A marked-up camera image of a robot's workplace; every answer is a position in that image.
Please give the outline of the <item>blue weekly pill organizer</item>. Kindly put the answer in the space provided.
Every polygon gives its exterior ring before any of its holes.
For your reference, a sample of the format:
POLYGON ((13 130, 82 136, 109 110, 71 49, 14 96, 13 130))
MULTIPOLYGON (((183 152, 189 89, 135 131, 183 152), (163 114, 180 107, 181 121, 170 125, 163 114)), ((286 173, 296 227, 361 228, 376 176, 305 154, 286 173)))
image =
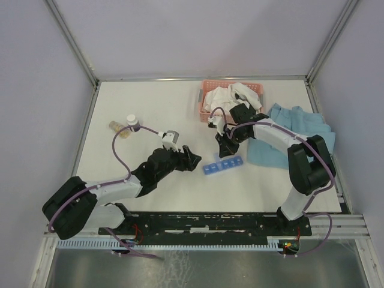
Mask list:
POLYGON ((220 158, 218 153, 214 154, 214 162, 206 164, 202 167, 205 176, 220 173, 229 169, 242 166, 244 164, 240 155, 232 155, 231 157, 220 158))

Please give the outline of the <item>white capped pill bottle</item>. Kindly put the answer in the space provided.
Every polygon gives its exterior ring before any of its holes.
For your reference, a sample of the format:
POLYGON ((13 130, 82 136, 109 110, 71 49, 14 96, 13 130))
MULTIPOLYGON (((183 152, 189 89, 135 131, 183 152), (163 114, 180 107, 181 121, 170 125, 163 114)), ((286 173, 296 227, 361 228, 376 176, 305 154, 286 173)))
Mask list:
POLYGON ((126 117, 127 125, 132 132, 138 132, 141 128, 138 118, 134 114, 129 114, 126 117))

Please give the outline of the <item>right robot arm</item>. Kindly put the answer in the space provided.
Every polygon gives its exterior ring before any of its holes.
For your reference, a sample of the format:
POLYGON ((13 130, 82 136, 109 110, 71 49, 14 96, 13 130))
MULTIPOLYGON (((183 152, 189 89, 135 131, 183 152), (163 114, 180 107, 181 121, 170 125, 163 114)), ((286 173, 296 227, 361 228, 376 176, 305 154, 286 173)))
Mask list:
POLYGON ((288 160, 292 183, 285 202, 278 208, 275 227, 288 235, 297 228, 297 219, 305 215, 313 199, 335 184, 336 171, 323 137, 307 137, 278 125, 266 114, 257 113, 252 106, 239 104, 230 110, 233 125, 225 114, 210 114, 208 125, 216 128, 220 158, 237 153, 242 142, 261 140, 282 152, 288 160))

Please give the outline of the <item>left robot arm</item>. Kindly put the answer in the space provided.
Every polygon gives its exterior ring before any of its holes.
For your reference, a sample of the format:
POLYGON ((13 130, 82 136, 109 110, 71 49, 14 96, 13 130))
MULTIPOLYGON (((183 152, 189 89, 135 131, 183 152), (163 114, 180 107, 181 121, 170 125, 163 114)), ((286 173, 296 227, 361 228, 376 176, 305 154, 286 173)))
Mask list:
POLYGON ((127 176, 108 181, 87 183, 79 176, 69 178, 43 205, 42 212, 49 221, 49 232, 61 240, 74 237, 84 228, 111 228, 120 234, 133 226, 131 217, 119 207, 110 207, 122 199, 143 197, 174 171, 192 172, 201 156, 182 149, 158 148, 127 176))

